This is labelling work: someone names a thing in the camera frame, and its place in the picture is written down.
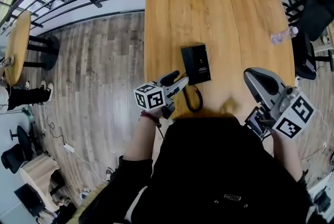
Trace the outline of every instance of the black shirt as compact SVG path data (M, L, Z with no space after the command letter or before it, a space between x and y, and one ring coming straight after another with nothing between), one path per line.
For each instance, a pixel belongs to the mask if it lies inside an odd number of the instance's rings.
M177 120L166 132L151 174L152 160L120 158L112 182L80 223L124 222L144 186L133 224L324 222L312 215L305 182L296 182L237 119Z

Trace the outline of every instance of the wooden floor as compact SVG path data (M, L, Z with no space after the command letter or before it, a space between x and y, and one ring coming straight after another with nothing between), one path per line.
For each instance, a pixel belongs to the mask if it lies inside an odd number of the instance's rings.
M32 88L43 79L54 83L53 100L46 104L48 121L55 124L53 135L64 135L65 141L104 178L106 167L117 167L140 112L133 89L144 82L144 14L81 22L52 35L61 43L56 66L49 72L24 68L21 82L30 80ZM38 53L29 52L28 60L37 61ZM301 88L322 111L331 133L334 75L329 64L319 69L316 80L303 79ZM64 150L62 138L50 136L44 107L35 105L33 111L37 133L46 133L42 144L60 165L68 194L79 204L80 191L86 186L93 189L102 181L76 154ZM322 152L324 142L327 149ZM270 143L270 138L266 139L266 144ZM320 114L299 137L298 145L303 169L309 169L307 181L314 185L330 171L329 157L334 149L334 140L327 138L327 126Z

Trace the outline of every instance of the black monitor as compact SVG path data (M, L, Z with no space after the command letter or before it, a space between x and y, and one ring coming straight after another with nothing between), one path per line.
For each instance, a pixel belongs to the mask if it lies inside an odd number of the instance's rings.
M45 207L39 194L29 184L23 185L14 193L33 217L37 216Z

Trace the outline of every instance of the clear water bottle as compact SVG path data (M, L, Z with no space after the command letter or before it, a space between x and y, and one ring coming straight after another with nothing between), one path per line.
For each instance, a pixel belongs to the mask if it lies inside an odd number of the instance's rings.
M278 45L288 38L295 38L298 34L298 28L290 26L287 30L271 35L271 42L273 45Z

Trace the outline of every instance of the red bracelet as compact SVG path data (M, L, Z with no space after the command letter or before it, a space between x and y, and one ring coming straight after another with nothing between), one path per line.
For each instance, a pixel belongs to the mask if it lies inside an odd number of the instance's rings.
M141 114L140 114L140 116L141 116L141 117L146 117L146 118L151 119L152 121L155 122L155 124L156 124L157 127L161 127L161 123L160 123L160 121L159 121L159 118L157 118L157 117L155 117L155 116L149 114L148 112L146 112L146 111L142 111Z

